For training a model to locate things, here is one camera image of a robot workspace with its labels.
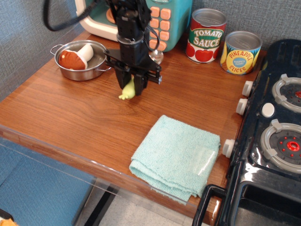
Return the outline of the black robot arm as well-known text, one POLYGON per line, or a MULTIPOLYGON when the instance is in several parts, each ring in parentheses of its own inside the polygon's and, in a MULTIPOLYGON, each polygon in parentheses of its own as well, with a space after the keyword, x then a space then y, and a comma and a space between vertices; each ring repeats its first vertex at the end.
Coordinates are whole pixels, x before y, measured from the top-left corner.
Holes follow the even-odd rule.
POLYGON ((149 46, 151 10, 144 0, 108 0, 113 19, 118 28, 119 49, 105 52, 106 64, 115 69, 121 89, 131 80, 135 94, 141 95, 148 81, 161 82, 161 66, 154 62, 149 53, 158 48, 149 46))

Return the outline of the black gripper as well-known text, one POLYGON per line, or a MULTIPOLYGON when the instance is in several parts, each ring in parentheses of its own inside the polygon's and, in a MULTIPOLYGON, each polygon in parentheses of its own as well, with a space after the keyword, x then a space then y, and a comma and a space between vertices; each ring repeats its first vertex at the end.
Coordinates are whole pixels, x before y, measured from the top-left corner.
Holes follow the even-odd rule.
POLYGON ((123 89, 134 74, 135 95, 139 96, 150 81, 161 83, 161 66, 155 63, 149 56, 149 48, 146 40, 136 42, 119 40, 119 49, 105 50, 107 65, 115 69, 117 81, 123 89))

